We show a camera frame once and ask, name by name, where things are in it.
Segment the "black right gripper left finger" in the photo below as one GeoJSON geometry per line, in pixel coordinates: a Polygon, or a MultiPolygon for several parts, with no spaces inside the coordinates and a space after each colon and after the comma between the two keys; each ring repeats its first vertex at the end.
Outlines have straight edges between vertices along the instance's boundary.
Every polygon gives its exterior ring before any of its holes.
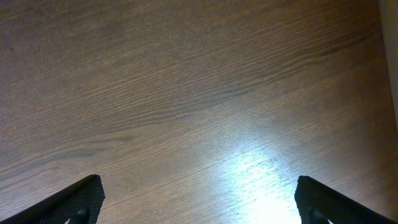
{"type": "Polygon", "coordinates": [[[91,174],[1,224],[96,224],[104,200],[101,177],[91,174]]]}

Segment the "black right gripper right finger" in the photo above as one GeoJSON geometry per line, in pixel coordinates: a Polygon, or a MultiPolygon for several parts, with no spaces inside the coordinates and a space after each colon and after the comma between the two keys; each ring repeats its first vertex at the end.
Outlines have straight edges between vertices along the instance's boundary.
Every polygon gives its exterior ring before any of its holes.
{"type": "Polygon", "coordinates": [[[397,224],[309,176],[298,178],[294,198],[302,224],[397,224]]]}

